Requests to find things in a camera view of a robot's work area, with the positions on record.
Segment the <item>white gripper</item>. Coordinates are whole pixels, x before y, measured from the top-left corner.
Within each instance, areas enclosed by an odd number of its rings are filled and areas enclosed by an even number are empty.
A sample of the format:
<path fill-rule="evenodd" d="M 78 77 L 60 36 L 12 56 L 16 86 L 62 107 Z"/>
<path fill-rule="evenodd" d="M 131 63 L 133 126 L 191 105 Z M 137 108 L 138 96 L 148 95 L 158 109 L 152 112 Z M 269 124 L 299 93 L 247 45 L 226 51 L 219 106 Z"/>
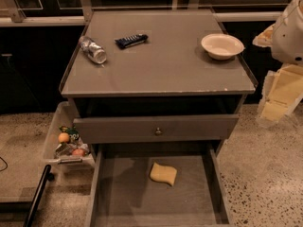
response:
<path fill-rule="evenodd" d="M 259 47 L 272 46 L 274 26 L 270 25 L 253 40 Z M 257 122 L 272 127 L 290 116 L 303 99 L 303 66 L 283 63 L 276 72 L 269 71 L 263 82 L 262 99 L 258 105 Z"/>

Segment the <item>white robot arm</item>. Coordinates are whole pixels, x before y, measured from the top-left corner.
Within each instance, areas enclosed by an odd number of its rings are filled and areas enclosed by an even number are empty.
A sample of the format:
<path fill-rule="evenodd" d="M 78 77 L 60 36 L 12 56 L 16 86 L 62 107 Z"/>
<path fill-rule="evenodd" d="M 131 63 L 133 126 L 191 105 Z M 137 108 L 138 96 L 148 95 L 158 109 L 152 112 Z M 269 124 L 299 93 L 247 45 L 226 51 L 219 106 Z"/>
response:
<path fill-rule="evenodd" d="M 293 0 L 253 45 L 270 47 L 272 57 L 282 63 L 267 73 L 258 105 L 257 122 L 269 128 L 290 116 L 303 98 L 303 0 Z"/>

